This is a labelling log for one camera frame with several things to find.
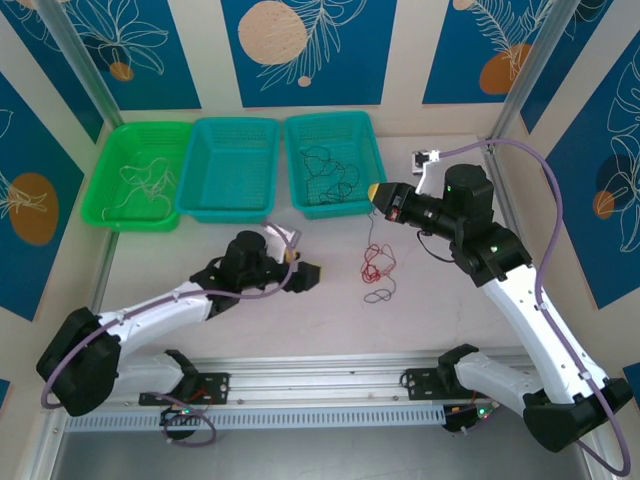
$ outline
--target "white wall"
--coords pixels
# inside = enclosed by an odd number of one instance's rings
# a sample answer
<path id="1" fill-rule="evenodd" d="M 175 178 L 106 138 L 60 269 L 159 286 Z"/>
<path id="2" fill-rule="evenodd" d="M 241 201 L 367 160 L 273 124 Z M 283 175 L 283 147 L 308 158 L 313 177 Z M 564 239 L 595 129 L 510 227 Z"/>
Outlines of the white wall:
<path id="1" fill-rule="evenodd" d="M 531 136 L 519 122 L 508 136 L 548 155 L 639 29 L 640 3 L 615 0 Z M 526 246 L 540 261 L 553 228 L 555 201 L 540 167 L 527 154 L 510 147 L 498 154 Z M 640 361 L 640 290 L 598 310 L 566 229 L 545 285 L 576 337 L 610 375 L 622 376 L 623 366 Z M 630 478 L 640 478 L 640 412 L 635 402 L 618 417 L 632 456 L 635 453 Z"/>
<path id="2" fill-rule="evenodd" d="M 0 378 L 11 381 L 11 391 L 0 412 L 0 478 L 10 479 L 18 471 L 22 454 L 32 446 L 29 435 L 40 410 L 43 381 L 35 364 L 69 312 L 86 305 L 106 233 L 90 228 L 80 216 L 87 179 L 101 142 L 94 145 L 2 15 L 0 66 L 2 74 L 85 174 L 35 320 L 29 322 L 0 308 Z"/>
<path id="3" fill-rule="evenodd" d="M 502 103 L 422 105 L 449 3 L 450 0 L 398 0 L 382 104 L 355 107 L 372 116 L 378 135 L 483 135 L 493 127 Z M 123 115 L 126 121 L 191 121 L 203 116 L 266 116 L 283 120 L 292 115 L 354 108 L 244 109 L 220 0 L 169 0 L 169 5 L 202 111 L 129 111 Z"/>

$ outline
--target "purple cable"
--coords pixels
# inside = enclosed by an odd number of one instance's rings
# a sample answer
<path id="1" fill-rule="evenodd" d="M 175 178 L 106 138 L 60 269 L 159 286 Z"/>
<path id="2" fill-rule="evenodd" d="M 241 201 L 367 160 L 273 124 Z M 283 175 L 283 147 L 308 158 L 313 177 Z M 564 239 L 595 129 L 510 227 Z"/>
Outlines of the purple cable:
<path id="1" fill-rule="evenodd" d="M 278 235 L 280 235 L 280 237 L 284 241 L 285 250 L 286 250 L 286 252 L 287 252 L 287 254 L 289 256 L 289 259 L 291 260 L 291 262 L 289 263 L 289 268 L 287 269 L 287 273 L 285 274 L 284 279 L 282 280 L 282 282 L 280 282 L 278 285 L 276 285 L 271 290 L 268 290 L 266 292 L 256 293 L 256 294 L 233 293 L 233 292 L 225 292 L 224 290 L 194 290 L 194 291 L 191 291 L 191 292 L 183 292 L 183 293 L 181 293 L 178 296 L 178 299 L 187 298 L 187 297 L 197 297 L 197 296 L 201 296 L 201 295 L 219 295 L 219 296 L 223 296 L 223 297 L 238 298 L 238 299 L 243 299 L 243 300 L 258 300 L 260 298 L 270 297 L 271 295 L 275 294 L 276 292 L 282 290 L 285 287 L 285 285 L 289 282 L 289 280 L 291 279 L 291 276 L 293 275 L 293 273 L 296 271 L 297 265 L 296 265 L 296 261 L 295 261 L 295 255 L 294 255 L 293 247 L 291 246 L 291 243 L 287 239 L 287 236 L 285 235 L 285 233 L 282 230 L 280 230 L 280 228 L 278 228 L 276 225 L 274 225 L 271 222 L 263 222 L 262 225 L 273 228 L 276 231 L 276 233 Z M 143 305 L 143 306 L 141 306 L 139 308 L 136 308 L 135 310 L 131 310 L 130 312 L 127 312 L 123 316 L 123 320 L 122 321 L 130 320 L 132 317 L 135 317 L 136 315 L 140 315 L 141 313 L 144 313 L 144 312 L 146 312 L 148 310 L 151 310 L 152 308 L 156 308 L 156 307 L 159 307 L 160 305 L 164 305 L 165 303 L 170 303 L 170 302 L 175 302 L 175 301 L 176 301 L 176 298 L 173 295 L 168 295 L 166 297 L 159 298 L 158 300 L 155 300 L 155 301 L 153 301 L 151 303 L 148 303 L 148 304 Z M 78 344 L 75 347 L 73 347 L 71 349 L 71 351 L 69 353 L 67 353 L 67 355 L 65 355 L 65 357 L 60 361 L 58 366 L 53 370 L 53 372 L 51 372 L 51 375 L 47 379 L 47 382 L 45 383 L 44 388 L 42 389 L 42 394 L 40 395 L 40 404 L 42 405 L 43 408 L 45 408 L 47 410 L 54 410 L 56 408 L 62 407 L 61 403 L 49 403 L 49 400 L 48 400 L 49 394 L 51 393 L 51 389 L 53 388 L 53 385 L 56 383 L 56 380 L 58 380 L 58 377 L 60 376 L 62 371 L 67 367 L 67 365 L 69 365 L 71 360 L 73 360 L 75 358 L 75 356 L 84 347 L 89 345 L 94 339 L 96 339 L 97 337 L 102 335 L 104 332 L 109 330 L 111 327 L 114 327 L 115 325 L 117 325 L 119 322 L 120 321 L 118 319 L 115 319 L 115 320 L 112 320 L 112 321 L 110 321 L 108 323 L 105 323 L 100 328 L 98 328 L 97 330 L 91 332 L 89 335 L 87 335 L 85 338 L 83 338 L 80 342 L 78 342 Z M 173 403 L 175 403 L 177 405 L 186 406 L 186 408 L 191 408 L 186 403 L 178 400 L 177 398 L 173 398 L 173 397 L 171 397 L 169 395 L 166 395 L 164 393 L 151 393 L 151 395 L 155 395 L 156 397 L 164 398 L 165 400 L 173 402 Z M 174 443 L 176 445 L 183 446 L 183 447 L 185 447 L 185 446 L 202 447 L 202 446 L 205 446 L 205 445 L 210 445 L 213 442 L 215 442 L 215 439 L 216 439 L 215 427 L 213 426 L 213 423 L 206 417 L 206 415 L 204 415 L 204 411 L 203 410 L 196 410 L 196 411 L 194 411 L 192 416 L 201 418 L 207 425 L 209 425 L 211 427 L 212 432 L 213 432 L 212 437 L 209 440 L 207 440 L 206 442 L 200 442 L 200 443 L 187 443 L 187 442 L 182 442 L 182 441 L 174 441 Z M 167 425 L 165 425 L 165 428 L 163 430 L 163 434 L 167 438 L 168 438 L 167 427 L 170 424 L 171 424 L 171 420 L 168 422 Z"/>
<path id="2" fill-rule="evenodd" d="M 540 262 L 540 268 L 538 268 L 538 273 L 536 274 L 536 282 L 535 282 L 535 288 L 534 288 L 536 302 L 538 303 L 538 305 L 542 305 L 543 304 L 542 281 L 549 267 L 549 263 L 551 262 L 551 254 L 553 253 L 553 250 L 556 247 L 556 244 L 558 243 L 558 237 L 560 236 L 560 231 L 562 229 L 562 215 L 564 213 L 560 186 L 558 185 L 558 179 L 553 173 L 551 166 L 547 163 L 547 161 L 544 159 L 542 155 L 540 155 L 537 151 L 535 151 L 529 145 L 522 142 L 518 142 L 517 140 L 511 140 L 509 138 L 495 138 L 491 140 L 481 140 L 471 145 L 467 145 L 466 147 L 456 148 L 455 150 L 450 150 L 448 152 L 441 153 L 440 158 L 452 157 L 454 155 L 459 155 L 460 153 L 473 150 L 474 148 L 486 147 L 488 145 L 495 145 L 495 144 L 511 145 L 513 147 L 520 148 L 521 150 L 524 150 L 533 158 L 535 158 L 540 163 L 540 165 L 542 165 L 542 168 L 547 174 L 547 178 L 549 178 L 549 181 L 551 183 L 551 189 L 553 190 L 553 196 L 556 199 L 556 207 L 557 207 L 556 222 L 553 227 L 553 233 L 551 234 L 551 240 L 549 240 L 549 246 L 547 247 L 547 250 L 544 252 L 544 255 L 542 256 L 542 261 Z M 567 353 L 569 354 L 573 362 L 576 364 L 576 367 L 578 367 L 578 370 L 580 370 L 580 374 L 581 375 L 585 374 L 585 378 L 586 378 L 585 381 L 587 382 L 587 384 L 595 394 L 596 398 L 600 402 L 600 405 L 602 405 L 602 409 L 604 410 L 607 417 L 609 418 L 609 421 L 611 422 L 611 427 L 613 428 L 613 431 L 615 432 L 615 435 L 616 435 L 616 439 L 618 440 L 618 444 L 620 445 L 620 452 L 622 453 L 622 469 L 617 470 L 611 465 L 609 465 L 606 462 L 606 460 L 600 457 L 593 449 L 591 449 L 591 447 L 586 445 L 582 440 L 576 440 L 576 443 L 580 445 L 580 447 L 582 447 L 583 450 L 585 450 L 589 455 L 591 455 L 596 462 L 598 462 L 608 471 L 610 471 L 614 475 L 618 475 L 620 477 L 626 477 L 631 472 L 631 455 L 629 453 L 629 446 L 627 445 L 627 442 L 624 438 L 624 434 L 622 433 L 622 428 L 620 427 L 620 423 L 618 422 L 618 419 L 616 418 L 615 414 L 611 410 L 611 407 L 609 406 L 609 403 L 607 402 L 607 400 L 604 398 L 604 395 L 602 394 L 602 392 L 600 391 L 596 383 L 593 381 L 591 376 L 588 374 L 588 370 L 585 367 L 584 363 L 582 362 L 580 355 L 578 355 L 578 353 L 573 349 L 573 347 L 571 346 L 571 343 L 569 342 L 569 340 L 567 340 L 567 337 L 564 336 L 564 334 L 562 333 L 562 330 L 560 330 L 560 327 L 558 327 L 558 325 L 556 324 L 551 314 L 545 308 L 541 308 L 540 311 L 542 312 L 542 315 L 544 316 L 545 320 L 547 321 L 547 323 L 549 324 L 553 332 L 556 334 L 556 336 L 558 337 L 558 339 L 560 340 L 564 348 L 567 350 Z"/>

